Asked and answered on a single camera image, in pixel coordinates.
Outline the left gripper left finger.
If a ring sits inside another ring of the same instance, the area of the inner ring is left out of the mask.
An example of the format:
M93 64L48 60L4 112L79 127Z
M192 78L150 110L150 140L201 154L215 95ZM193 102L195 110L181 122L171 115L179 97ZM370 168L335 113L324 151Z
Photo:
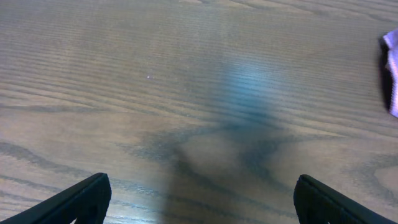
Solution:
M102 224L110 200L108 175L97 173L1 224Z

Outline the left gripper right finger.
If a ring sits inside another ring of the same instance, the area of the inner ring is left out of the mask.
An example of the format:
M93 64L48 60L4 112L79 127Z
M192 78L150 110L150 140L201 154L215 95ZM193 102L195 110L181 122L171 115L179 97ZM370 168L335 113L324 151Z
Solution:
M397 224L307 174L298 178L294 206L300 224Z

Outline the purple microfiber cloth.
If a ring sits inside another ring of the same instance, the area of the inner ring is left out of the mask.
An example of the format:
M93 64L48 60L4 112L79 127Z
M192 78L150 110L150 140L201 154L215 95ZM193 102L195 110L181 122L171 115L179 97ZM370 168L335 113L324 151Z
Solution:
M397 29L380 39L382 89L389 113L397 117Z

